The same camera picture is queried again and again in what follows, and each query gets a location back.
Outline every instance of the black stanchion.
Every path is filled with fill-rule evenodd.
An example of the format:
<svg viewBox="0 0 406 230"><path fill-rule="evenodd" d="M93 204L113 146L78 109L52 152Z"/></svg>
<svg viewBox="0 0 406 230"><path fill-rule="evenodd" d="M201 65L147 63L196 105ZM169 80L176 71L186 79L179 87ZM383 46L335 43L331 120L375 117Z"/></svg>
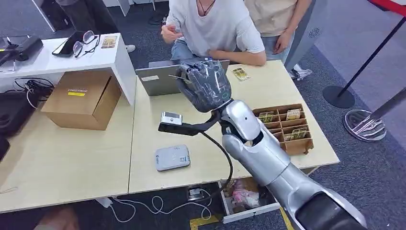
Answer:
<svg viewBox="0 0 406 230"><path fill-rule="evenodd" d="M406 22L406 17L395 26L395 28L390 32L390 34L385 38L385 40L378 46L378 48L372 53L368 60L361 66L361 68L355 73L354 77L347 83L343 88L336 85L327 86L323 89L324 99L331 105L338 108L350 108L354 105L354 96L347 90L348 87L355 81L355 79L362 73L362 71L368 66L368 64L374 59L374 57L379 53L379 51L388 43L388 41L393 37L393 35L399 30L399 28Z"/></svg>

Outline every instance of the yellow floor marking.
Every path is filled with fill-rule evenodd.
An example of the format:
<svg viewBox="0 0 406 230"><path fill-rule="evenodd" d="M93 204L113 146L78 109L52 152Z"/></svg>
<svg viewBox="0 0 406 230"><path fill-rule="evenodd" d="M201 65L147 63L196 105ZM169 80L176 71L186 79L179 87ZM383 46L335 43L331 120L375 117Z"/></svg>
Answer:
<svg viewBox="0 0 406 230"><path fill-rule="evenodd" d="M283 217L283 221L285 221L286 224L286 228L287 230L294 230L292 225L291 225L291 221L289 220L288 216L286 215L285 211L283 210L282 207L279 208L279 210L281 211L282 217Z"/></svg>
<svg viewBox="0 0 406 230"><path fill-rule="evenodd" d="M191 230L197 230L198 226L219 222L219 219L221 219L221 218L220 217L217 218L215 215L212 215L212 217L210 217L210 219L203 219L203 218L191 219L190 220Z"/></svg>

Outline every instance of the silver robotic arm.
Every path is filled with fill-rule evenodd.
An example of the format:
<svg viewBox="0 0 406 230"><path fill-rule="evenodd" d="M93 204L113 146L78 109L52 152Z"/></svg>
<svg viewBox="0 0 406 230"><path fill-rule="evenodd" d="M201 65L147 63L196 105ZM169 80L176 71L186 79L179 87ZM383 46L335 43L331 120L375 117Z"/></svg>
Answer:
<svg viewBox="0 0 406 230"><path fill-rule="evenodd" d="M218 62L182 65L180 91L200 112L212 112L203 124L190 125L162 115L159 131L194 136L219 122L222 145L253 178L275 196L296 230L364 230L364 216L346 199L313 181L294 166L278 140L243 102L231 98L231 86Z"/></svg>
<svg viewBox="0 0 406 230"><path fill-rule="evenodd" d="M291 163L278 140L243 101L228 104L222 119L238 132L223 135L224 148L275 196L296 230L366 229L364 216L352 204Z"/></svg>

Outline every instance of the eyeglasses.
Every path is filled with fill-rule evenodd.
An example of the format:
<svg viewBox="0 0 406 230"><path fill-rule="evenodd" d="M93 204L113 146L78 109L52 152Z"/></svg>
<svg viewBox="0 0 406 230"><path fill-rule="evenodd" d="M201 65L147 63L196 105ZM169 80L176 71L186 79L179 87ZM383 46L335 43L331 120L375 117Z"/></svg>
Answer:
<svg viewBox="0 0 406 230"><path fill-rule="evenodd" d="M90 50L85 50L85 51L84 51L84 54L82 54L81 57L84 56L84 55L86 55L86 54L88 54L88 53L93 53L93 52L96 50L96 47L97 47L97 46L99 45L99 43L100 43L100 35L99 35L99 36L94 35L94 32L91 31L91 30L87 31L87 32L83 35L83 42L77 41L77 42L75 42L75 44L73 45L73 54L75 55L75 58L78 58L78 57L79 57L79 55L81 54L81 52L82 52L82 50L83 50L83 46L84 46L84 45L88 45L88 44L92 43L92 42L93 42L94 40L96 40L96 39L97 39L97 41L96 41L95 46L94 46L92 49L90 49Z"/></svg>

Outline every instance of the white desk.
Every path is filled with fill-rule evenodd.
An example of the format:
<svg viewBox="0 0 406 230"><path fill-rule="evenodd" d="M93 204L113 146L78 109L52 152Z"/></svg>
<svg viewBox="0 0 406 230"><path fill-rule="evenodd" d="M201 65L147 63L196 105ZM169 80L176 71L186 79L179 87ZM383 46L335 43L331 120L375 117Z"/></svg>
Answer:
<svg viewBox="0 0 406 230"><path fill-rule="evenodd" d="M112 35L117 36L116 46L102 49L104 37ZM44 47L36 55L30 57L27 61L17 62L15 72L0 73L0 81L3 84L6 80L12 82L13 79L23 76L41 77L41 75L61 73L59 74L60 77L64 72L68 71L111 69L128 102L134 105L137 76L120 34L101 35L100 44L95 52L79 58L52 55L52 52L65 40L66 38L42 40Z"/></svg>
<svg viewBox="0 0 406 230"><path fill-rule="evenodd" d="M133 115L123 96L106 131L60 128L36 111L0 162L0 213L127 194Z"/></svg>
<svg viewBox="0 0 406 230"><path fill-rule="evenodd" d="M302 104L312 133L314 149L307 155L292 156L291 160L300 169L316 168L320 165L338 163L339 159L324 136L288 72L280 61L268 61L264 67L243 66L252 78L239 82L232 70L241 65L229 66L228 79L232 86L232 97L245 101L251 109L284 104ZM204 184L226 179L229 173L227 160L216 145L202 135L194 137L158 131L162 112L183 115L185 123L197 124L206 121L210 114L199 113L182 94L148 97L142 84L137 86L135 99L133 146L131 157L129 193ZM220 126L216 124L207 132L221 143ZM185 144L190 153L189 167L167 172L155 168L155 151ZM236 160L233 178L251 176Z"/></svg>

